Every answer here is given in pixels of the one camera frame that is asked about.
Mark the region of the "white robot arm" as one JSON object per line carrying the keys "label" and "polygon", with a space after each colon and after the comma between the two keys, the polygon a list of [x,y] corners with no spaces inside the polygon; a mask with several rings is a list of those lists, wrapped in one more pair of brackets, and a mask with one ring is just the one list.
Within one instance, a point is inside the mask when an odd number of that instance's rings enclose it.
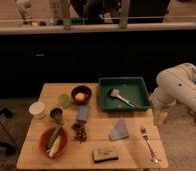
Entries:
{"label": "white robot arm", "polygon": [[177,101],[196,112],[196,66],[191,63],[179,64],[165,69],[156,77],[157,87],[149,99],[154,115],[153,122],[161,125],[168,114],[165,112]]}

